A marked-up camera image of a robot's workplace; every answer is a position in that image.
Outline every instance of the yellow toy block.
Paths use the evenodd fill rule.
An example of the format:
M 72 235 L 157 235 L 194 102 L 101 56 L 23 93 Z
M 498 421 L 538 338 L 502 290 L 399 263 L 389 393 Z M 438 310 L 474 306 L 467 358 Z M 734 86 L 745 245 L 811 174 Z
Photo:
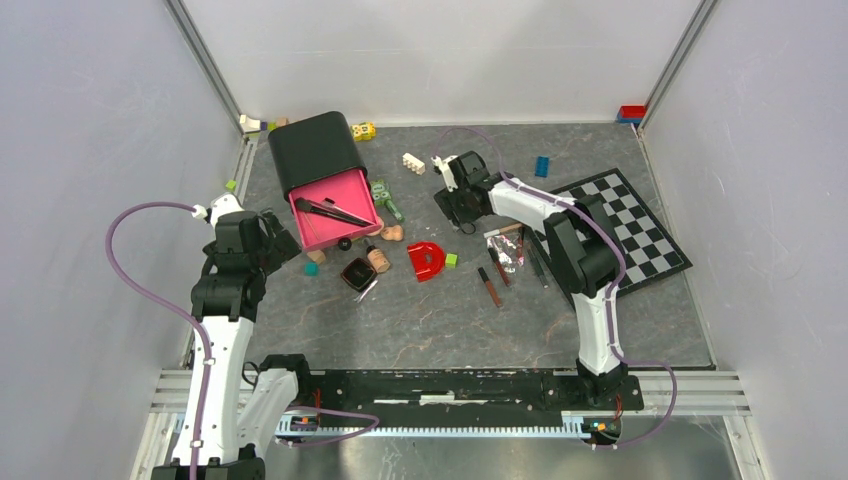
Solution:
M 354 142 L 362 141 L 362 127 L 360 127 L 359 125 L 351 125 L 350 133 L 351 135 L 353 135 Z
M 372 138 L 377 136 L 377 127 L 375 127 L 373 123 L 360 123 L 359 127 L 362 129 L 363 140 L 371 140 Z

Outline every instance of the red lego brick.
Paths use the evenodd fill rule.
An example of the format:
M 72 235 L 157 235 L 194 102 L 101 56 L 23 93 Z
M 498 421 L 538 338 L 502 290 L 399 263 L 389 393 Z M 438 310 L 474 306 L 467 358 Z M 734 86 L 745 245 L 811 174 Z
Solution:
M 643 105 L 623 105 L 618 110 L 619 119 L 635 119 L 645 117 L 645 107 Z

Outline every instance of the pink drawer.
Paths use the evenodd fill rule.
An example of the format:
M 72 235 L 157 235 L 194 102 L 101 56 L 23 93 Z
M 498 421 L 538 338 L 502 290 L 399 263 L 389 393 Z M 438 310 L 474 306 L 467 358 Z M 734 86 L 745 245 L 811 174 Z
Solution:
M 301 197 L 314 202 L 322 202 L 325 198 L 330 198 L 336 202 L 339 208 L 373 222 L 374 225 L 357 227 L 332 218 L 300 212 L 294 208 L 294 201 Z M 289 193 L 289 203 L 292 206 L 297 230 L 300 232 L 300 243 L 306 252 L 336 245 L 340 238 L 361 237 L 380 229 L 377 210 L 374 208 L 374 201 L 371 199 L 371 189 L 360 169 L 347 170 L 332 177 L 297 187 Z M 315 233 L 318 234 L 317 238 L 315 233 L 312 232 L 312 228 L 309 227 L 309 222 L 306 221 L 307 216 L 309 216 L 312 226 L 315 227 Z

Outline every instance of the black and white checkerboard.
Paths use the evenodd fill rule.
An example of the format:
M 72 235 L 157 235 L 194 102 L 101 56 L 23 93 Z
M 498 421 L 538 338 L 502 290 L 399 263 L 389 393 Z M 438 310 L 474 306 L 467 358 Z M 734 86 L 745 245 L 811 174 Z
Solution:
M 692 262 L 617 168 L 551 193 L 574 198 L 593 194 L 604 197 L 604 210 L 610 216 L 626 254 L 627 275 L 621 281 L 618 296 L 627 295 L 692 266 Z

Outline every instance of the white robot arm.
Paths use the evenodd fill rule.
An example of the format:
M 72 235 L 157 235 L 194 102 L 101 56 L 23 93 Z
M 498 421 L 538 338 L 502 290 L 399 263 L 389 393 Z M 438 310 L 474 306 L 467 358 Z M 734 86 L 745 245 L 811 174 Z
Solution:
M 151 478 L 188 478 L 192 455 L 197 457 L 198 478 L 264 478 L 262 457 L 274 441 L 280 418 L 298 397 L 298 374 L 303 372 L 297 371 L 297 356 L 269 356 L 260 366 L 253 395 L 237 415 L 241 373 L 265 279 L 300 253 L 300 247 L 273 213 L 245 211 L 232 194 L 217 198 L 208 210 L 195 210 L 196 217 L 215 229 L 215 241 L 203 249 L 207 262 L 201 278 L 191 292 L 191 314 L 213 340 L 212 360 L 204 362 L 209 366 L 206 379 L 204 369 L 195 368 L 171 462 L 154 468 Z M 200 362 L 205 352 L 196 332 L 194 344 L 194 358 Z M 195 414 L 204 390 L 201 440 L 195 442 Z
M 613 355 L 609 340 L 618 338 L 615 295 L 606 300 L 606 290 L 620 269 L 615 254 L 565 207 L 542 199 L 550 198 L 550 194 L 516 178 L 506 182 L 500 174 L 490 174 L 477 153 L 431 160 L 436 172 L 445 180 L 445 188 L 434 198 L 456 227 L 484 215 L 500 215 L 527 225 L 545 238 L 539 242 L 545 253 L 543 257 L 557 284 L 573 299 L 580 332 L 577 370 L 585 380 L 587 394 L 591 398 L 614 391 L 627 377 L 627 366 Z M 586 213 L 617 242 L 600 197 L 557 199 Z M 578 230 L 585 240 L 579 239 Z M 609 310 L 611 319 L 606 301 L 613 302 Z

